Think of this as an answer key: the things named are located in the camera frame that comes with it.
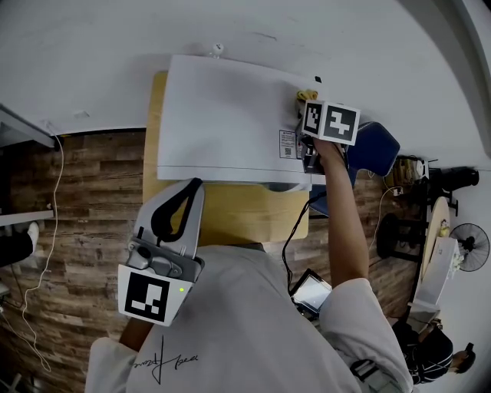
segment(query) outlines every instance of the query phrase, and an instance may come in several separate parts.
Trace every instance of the white cable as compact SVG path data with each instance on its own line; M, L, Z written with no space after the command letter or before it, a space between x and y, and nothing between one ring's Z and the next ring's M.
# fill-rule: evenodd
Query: white cable
M386 194L386 193L388 193L390 190L393 190L394 188L397 188L397 187L391 187L391 188L389 188L388 190L386 190L386 191L385 191L385 192L382 194L382 197L381 197L381 202L378 204L378 221L377 221L377 226L375 227L374 239L371 241L371 245L370 245L370 247L368 247L368 252L370 252L371 247L372 247L372 246L374 245L374 243L375 243L375 239L377 238L378 226L381 224L382 201L384 200L385 194Z
M24 309L22 310L22 319L24 319L25 324L30 328L31 332L34 334L34 343L33 343L34 348L27 342L27 340L25 340L25 339L23 339L23 340L26 341L29 344L29 346L32 348L32 350L35 352L35 354L37 356L39 356L39 358L41 359L41 365L43 366L43 368L47 372L51 372L51 366L49 365L48 361L44 358L44 356L41 355L41 353L39 353L38 348L36 347L36 341L38 339L38 335L36 335L36 332L31 327L31 325L29 325L29 322L25 318L25 311L28 309L28 292L35 291L36 289L39 289L39 287L41 286L41 282L43 280L43 275L46 273L46 270L48 270L49 259L51 258L51 254L53 253L53 250L54 250L54 241L56 239L56 232L58 231L58 206L56 204L56 191L58 189L58 185L60 184L61 175L63 174L63 169L64 169L64 152L63 152L63 147L61 146L61 142L58 139L58 136L56 135L55 132L51 131L51 123L50 122L47 122L46 123L46 128L48 129L48 132L58 142L58 146L60 147L60 152L61 152L61 169L60 169L60 174L58 176L58 180L56 182L56 186L54 186L54 191L53 191L53 207L54 207L54 220L55 220L54 232L53 232L53 242L51 244L51 250L50 250L50 252L48 254L48 259L46 259L46 266L44 267L44 270L42 271L41 275L39 276L39 282L38 282L38 284L34 288L26 289L26 291L24 293L25 306L24 306Z

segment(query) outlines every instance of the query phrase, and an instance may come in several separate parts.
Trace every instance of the blue chair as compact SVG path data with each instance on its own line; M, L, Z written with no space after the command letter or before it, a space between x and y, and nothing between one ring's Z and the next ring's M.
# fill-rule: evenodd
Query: blue chair
M387 176L399 154L399 149L399 142L390 135L382 124L374 121L362 124L358 128L356 144L350 146L346 154L351 185L354 186L360 169L369 170L382 177ZM314 185L310 197L316 197L324 191L325 186ZM315 201L310 207L321 214L321 216L311 218L329 217L328 200L325 196Z

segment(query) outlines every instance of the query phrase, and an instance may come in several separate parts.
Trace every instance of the smartphone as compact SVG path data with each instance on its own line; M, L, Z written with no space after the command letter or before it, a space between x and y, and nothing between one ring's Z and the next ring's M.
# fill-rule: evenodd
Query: smartphone
M332 287L313 270L307 269L293 288L292 301L297 308L318 317L321 306L332 292Z

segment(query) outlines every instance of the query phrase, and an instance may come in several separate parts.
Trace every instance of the white t-shirt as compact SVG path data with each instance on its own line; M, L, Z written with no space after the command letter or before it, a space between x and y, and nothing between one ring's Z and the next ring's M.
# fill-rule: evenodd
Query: white t-shirt
M92 345L86 393L360 392L341 356L370 359L412 390L366 279L334 288L321 308L323 336L266 253L211 246L198 255L205 269L170 327L155 325L138 353L108 338Z

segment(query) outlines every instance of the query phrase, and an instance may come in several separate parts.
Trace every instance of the phone screen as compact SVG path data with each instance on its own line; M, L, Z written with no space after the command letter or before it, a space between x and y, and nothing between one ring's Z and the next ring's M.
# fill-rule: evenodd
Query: phone screen
M332 288L329 284L309 276L292 297L295 302L304 304L318 312L331 291Z

